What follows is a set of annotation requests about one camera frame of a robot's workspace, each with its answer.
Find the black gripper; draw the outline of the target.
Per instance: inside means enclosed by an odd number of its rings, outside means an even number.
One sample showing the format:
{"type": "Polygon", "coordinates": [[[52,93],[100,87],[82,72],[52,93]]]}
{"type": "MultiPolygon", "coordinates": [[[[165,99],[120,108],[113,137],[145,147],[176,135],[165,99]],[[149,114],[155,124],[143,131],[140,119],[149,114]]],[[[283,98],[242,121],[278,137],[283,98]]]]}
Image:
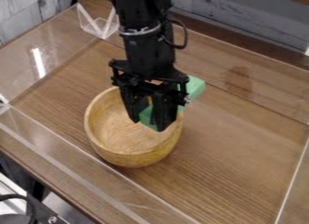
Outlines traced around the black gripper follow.
{"type": "Polygon", "coordinates": [[[119,29],[125,60],[109,61],[112,82],[119,87],[128,117],[133,123],[148,107],[152,96],[151,122],[163,132],[175,122],[177,105],[185,104],[188,76],[175,68],[175,50],[185,43],[175,44],[173,29],[119,29]]]}

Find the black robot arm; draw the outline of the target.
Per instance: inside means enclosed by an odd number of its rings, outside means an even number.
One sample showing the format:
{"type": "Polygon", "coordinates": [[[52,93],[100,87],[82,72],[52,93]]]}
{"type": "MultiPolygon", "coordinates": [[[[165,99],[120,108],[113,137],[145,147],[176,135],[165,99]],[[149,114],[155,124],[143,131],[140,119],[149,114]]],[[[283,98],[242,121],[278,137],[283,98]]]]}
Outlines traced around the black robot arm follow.
{"type": "Polygon", "coordinates": [[[171,0],[111,0],[119,19],[119,36],[127,58],[109,61],[112,84],[117,86],[132,122],[149,112],[149,124],[157,132],[175,122],[177,108],[187,102],[188,76],[175,68],[175,50],[168,15],[171,0]]]}

